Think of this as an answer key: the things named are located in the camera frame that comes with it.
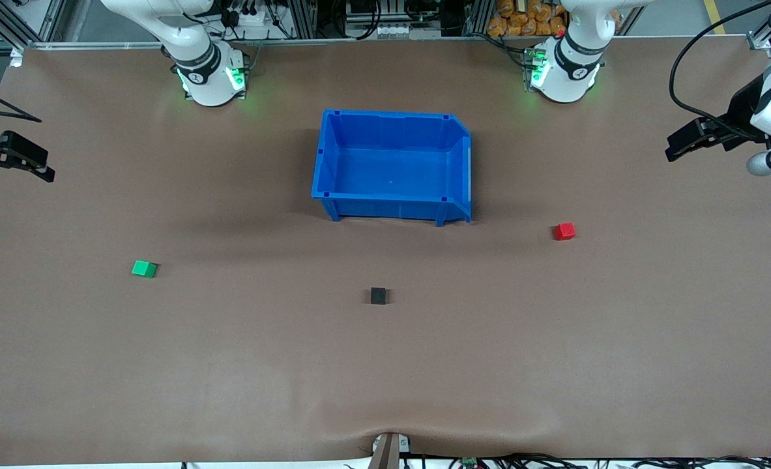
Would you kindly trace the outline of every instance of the blue storage bin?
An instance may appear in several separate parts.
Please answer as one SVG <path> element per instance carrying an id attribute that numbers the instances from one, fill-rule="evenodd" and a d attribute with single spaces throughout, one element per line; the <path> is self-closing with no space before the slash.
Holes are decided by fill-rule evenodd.
<path id="1" fill-rule="evenodd" d="M 343 216 L 472 221 L 472 137 L 453 115 L 327 109 L 313 198 Z"/>

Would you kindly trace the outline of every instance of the table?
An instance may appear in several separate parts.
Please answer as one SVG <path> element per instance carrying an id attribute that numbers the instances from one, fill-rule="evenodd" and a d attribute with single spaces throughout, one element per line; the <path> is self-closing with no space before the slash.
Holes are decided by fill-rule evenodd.
<path id="1" fill-rule="evenodd" d="M 745 172 L 755 145 L 666 162 L 685 41 L 614 41 L 568 105 L 483 42 L 266 48 L 220 109 L 158 51 L 29 51 L 0 95 L 45 122 L 0 131 L 57 180 L 0 171 L 0 464 L 349 458 L 382 431 L 446 455 L 771 455 L 771 178 Z M 722 113 L 765 64 L 708 38 L 678 89 Z M 326 107 L 457 115 L 475 222 L 330 222 Z"/>

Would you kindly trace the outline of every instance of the red cube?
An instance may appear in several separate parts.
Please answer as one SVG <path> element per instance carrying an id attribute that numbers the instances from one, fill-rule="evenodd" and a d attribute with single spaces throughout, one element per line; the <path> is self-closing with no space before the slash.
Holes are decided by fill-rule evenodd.
<path id="1" fill-rule="evenodd" d="M 557 241 L 569 240 L 576 236 L 576 228 L 573 223 L 559 223 L 553 229 L 553 237 Z"/>

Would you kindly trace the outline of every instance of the robotic arm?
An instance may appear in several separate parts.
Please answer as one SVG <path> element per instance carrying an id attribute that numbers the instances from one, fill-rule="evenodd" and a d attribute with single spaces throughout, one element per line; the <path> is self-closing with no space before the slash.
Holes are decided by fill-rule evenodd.
<path id="1" fill-rule="evenodd" d="M 672 162 L 687 152 L 719 143 L 725 151 L 730 151 L 742 143 L 752 141 L 763 143 L 767 150 L 758 152 L 748 160 L 748 172 L 757 176 L 771 175 L 771 63 L 764 74 L 754 78 L 733 95 L 727 113 L 717 121 L 725 125 L 701 117 L 671 134 L 668 139 L 669 148 L 666 149 L 668 160 Z M 746 139 L 731 132 L 730 128 L 736 128 L 740 134 L 751 137 Z"/>
<path id="2" fill-rule="evenodd" d="M 104 6 L 148 30 L 162 42 L 163 52 L 177 63 L 188 96 L 203 106 L 220 106 L 246 90 L 243 53 L 212 38 L 197 24 L 174 27 L 162 18 L 209 11 L 213 0 L 102 0 Z"/>
<path id="3" fill-rule="evenodd" d="M 536 46 L 531 86 L 559 103 L 572 103 L 594 86 L 600 57 L 614 38 L 611 10 L 641 7 L 653 0 L 563 0 L 570 24 L 562 38 Z"/>

